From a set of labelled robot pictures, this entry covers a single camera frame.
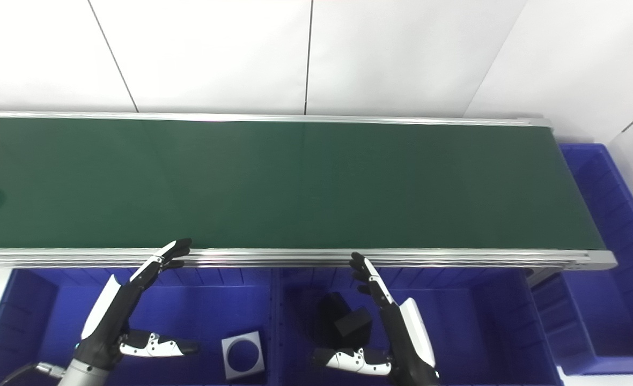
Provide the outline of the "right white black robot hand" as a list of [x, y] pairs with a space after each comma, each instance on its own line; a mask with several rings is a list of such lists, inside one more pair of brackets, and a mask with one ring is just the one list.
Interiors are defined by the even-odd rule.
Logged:
[[351, 253], [352, 276], [362, 284], [358, 290], [369, 295], [387, 334], [390, 349], [375, 362], [373, 350], [361, 348], [317, 348], [313, 361], [318, 366], [368, 376], [387, 377], [393, 385], [439, 385], [435, 354], [416, 301], [397, 303], [370, 260], [357, 251]]

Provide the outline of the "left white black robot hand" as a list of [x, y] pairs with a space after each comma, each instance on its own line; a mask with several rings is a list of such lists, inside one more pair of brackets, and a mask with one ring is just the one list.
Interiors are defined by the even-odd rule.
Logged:
[[193, 340], [173, 339], [129, 326], [143, 293], [163, 271], [184, 266], [180, 258], [190, 253], [191, 244], [191, 239], [170, 242], [143, 262], [124, 284], [110, 276], [84, 323], [73, 365], [111, 371], [123, 356], [164, 358], [199, 352], [199, 344]]

